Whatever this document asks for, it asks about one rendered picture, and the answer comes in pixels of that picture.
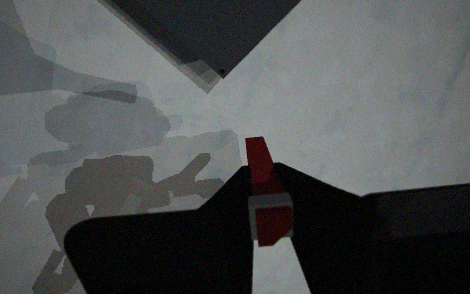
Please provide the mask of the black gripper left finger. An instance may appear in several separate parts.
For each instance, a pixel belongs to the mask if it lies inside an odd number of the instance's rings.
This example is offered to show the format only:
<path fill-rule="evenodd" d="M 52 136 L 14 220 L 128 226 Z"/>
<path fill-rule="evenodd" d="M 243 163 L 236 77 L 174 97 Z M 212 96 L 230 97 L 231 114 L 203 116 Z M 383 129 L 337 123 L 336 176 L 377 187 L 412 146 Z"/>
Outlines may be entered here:
<path fill-rule="evenodd" d="M 98 285 L 175 280 L 252 294 L 251 182 L 246 165 L 198 209 L 84 220 L 66 231 L 66 255 L 87 294 Z"/>

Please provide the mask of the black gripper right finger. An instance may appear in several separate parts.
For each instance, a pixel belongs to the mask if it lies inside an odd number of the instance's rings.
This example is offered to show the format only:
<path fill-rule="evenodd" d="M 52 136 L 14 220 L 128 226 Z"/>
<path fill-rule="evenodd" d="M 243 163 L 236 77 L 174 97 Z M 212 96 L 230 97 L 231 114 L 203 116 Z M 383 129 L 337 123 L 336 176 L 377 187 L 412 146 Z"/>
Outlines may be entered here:
<path fill-rule="evenodd" d="M 273 167 L 293 201 L 290 238 L 311 294 L 381 294 L 394 240 L 470 230 L 470 183 L 357 196 Z"/>

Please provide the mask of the dark red peg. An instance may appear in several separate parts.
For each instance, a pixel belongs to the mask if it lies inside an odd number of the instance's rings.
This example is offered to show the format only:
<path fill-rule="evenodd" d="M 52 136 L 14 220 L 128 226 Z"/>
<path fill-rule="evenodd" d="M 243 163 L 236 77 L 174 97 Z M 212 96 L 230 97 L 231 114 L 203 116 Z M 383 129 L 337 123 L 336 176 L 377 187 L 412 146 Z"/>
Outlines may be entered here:
<path fill-rule="evenodd" d="M 252 173 L 253 196 L 248 199 L 252 241 L 258 241 L 259 247 L 273 246 L 282 237 L 294 237 L 293 201 L 275 172 L 263 136 L 245 141 Z"/>

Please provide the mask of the dark grey sloped panel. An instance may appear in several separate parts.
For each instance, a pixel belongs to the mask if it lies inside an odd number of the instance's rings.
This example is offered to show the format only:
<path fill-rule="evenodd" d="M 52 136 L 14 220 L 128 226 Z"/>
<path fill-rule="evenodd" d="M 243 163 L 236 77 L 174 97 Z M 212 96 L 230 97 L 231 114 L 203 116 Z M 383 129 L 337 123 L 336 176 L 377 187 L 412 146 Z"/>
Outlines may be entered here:
<path fill-rule="evenodd" d="M 136 0 L 223 79 L 301 0 Z"/>

